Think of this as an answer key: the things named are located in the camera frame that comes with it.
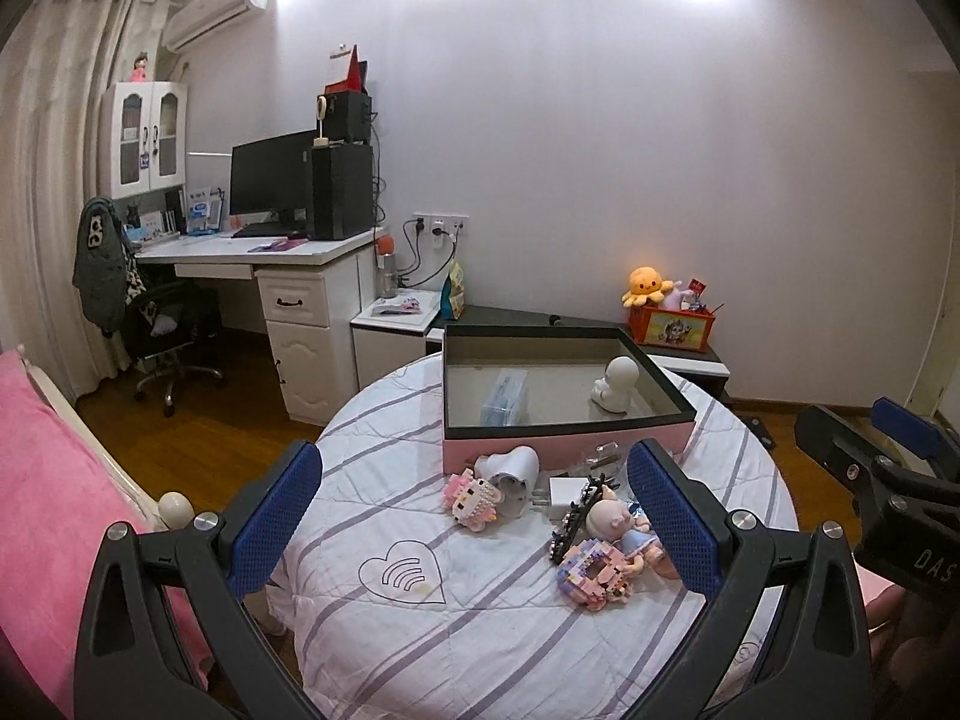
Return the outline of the person's right hand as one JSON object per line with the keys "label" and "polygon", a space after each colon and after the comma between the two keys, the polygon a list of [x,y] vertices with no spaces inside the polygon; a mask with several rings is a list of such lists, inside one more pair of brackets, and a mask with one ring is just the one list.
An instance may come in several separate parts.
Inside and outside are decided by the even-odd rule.
{"label": "person's right hand", "polygon": [[872,718],[958,717],[958,605],[890,585],[866,606]]}

